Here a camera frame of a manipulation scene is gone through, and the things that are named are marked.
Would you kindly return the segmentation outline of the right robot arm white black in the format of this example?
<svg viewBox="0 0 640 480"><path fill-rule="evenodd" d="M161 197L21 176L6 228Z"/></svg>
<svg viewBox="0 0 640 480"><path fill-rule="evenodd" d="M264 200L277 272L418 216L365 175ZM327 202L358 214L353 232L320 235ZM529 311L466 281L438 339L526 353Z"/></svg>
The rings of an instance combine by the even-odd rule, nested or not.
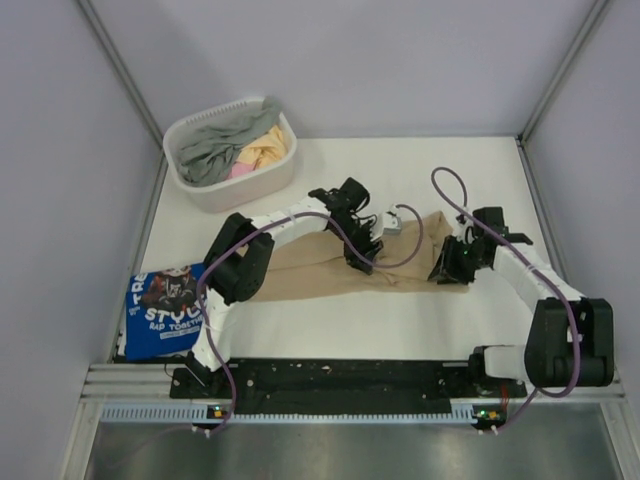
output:
<svg viewBox="0 0 640 480"><path fill-rule="evenodd" d="M479 346L470 356L466 380L487 396L504 379L527 381L538 389L604 387L614 377L613 308L568 285L542 259L532 240L512 233L499 207L483 207L456 218L459 230L445 238L428 279L469 285L491 269L531 311L522 345Z"/></svg>

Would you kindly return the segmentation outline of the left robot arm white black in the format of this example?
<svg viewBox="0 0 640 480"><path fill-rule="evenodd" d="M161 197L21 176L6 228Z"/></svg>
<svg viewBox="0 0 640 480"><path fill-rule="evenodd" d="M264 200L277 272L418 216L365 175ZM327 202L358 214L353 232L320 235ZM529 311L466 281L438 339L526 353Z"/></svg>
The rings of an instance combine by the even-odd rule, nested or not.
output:
<svg viewBox="0 0 640 480"><path fill-rule="evenodd" d="M226 387L222 367L230 353L221 343L225 324L234 304L260 290L277 249L328 230L343 241L348 266L366 275L373 273L383 246L381 236L374 233L378 218L358 216L369 202L368 190L349 177L338 188L314 189L274 213L256 217L234 213L225 220L205 256L205 271L196 287L204 320L185 367L197 390L212 397Z"/></svg>

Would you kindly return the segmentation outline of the beige t shirt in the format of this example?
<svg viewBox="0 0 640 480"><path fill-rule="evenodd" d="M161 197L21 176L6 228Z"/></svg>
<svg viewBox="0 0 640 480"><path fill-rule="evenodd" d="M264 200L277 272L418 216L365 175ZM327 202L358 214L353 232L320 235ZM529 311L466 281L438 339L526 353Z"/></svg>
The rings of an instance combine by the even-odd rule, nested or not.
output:
<svg viewBox="0 0 640 480"><path fill-rule="evenodd" d="M304 236L276 250L254 302L307 300L358 292L465 293L463 285L439 285L428 281L444 239L453 232L444 214L435 211L419 224L406 222L399 235L385 235L376 260L395 264L406 259L421 241L408 264L396 269L376 269L371 275L347 265L343 242L329 231Z"/></svg>

